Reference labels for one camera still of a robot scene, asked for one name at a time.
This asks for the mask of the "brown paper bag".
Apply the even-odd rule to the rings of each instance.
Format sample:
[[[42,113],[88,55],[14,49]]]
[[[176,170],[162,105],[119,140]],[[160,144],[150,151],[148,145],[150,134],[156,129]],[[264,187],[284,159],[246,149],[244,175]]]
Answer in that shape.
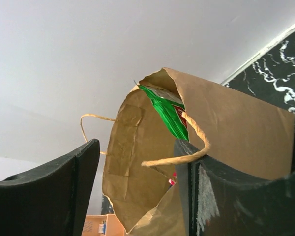
[[[185,106],[189,140],[177,139],[138,85],[165,89]],[[208,155],[245,174],[291,174],[295,115],[242,92],[169,68],[126,96],[113,127],[102,190],[127,233],[187,236],[177,164]]]

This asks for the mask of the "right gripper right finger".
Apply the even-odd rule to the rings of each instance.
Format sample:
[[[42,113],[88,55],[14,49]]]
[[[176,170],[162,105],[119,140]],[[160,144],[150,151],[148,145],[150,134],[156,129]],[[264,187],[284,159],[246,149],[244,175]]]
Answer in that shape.
[[[208,155],[175,169],[188,236],[295,236],[295,170],[265,180]]]

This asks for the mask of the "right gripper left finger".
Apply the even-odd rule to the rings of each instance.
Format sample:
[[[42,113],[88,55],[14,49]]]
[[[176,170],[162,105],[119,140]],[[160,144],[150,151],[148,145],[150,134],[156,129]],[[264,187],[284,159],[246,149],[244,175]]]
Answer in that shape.
[[[0,236],[80,236],[99,157],[92,139],[0,181]]]

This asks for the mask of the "green chips bag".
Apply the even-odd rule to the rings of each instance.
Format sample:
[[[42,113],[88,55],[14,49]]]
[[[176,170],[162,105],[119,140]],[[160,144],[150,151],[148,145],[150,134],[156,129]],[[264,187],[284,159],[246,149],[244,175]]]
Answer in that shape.
[[[185,106],[180,98],[165,89],[138,85],[151,100],[154,109],[158,112],[168,130],[177,138],[189,140],[187,121],[182,117]]]

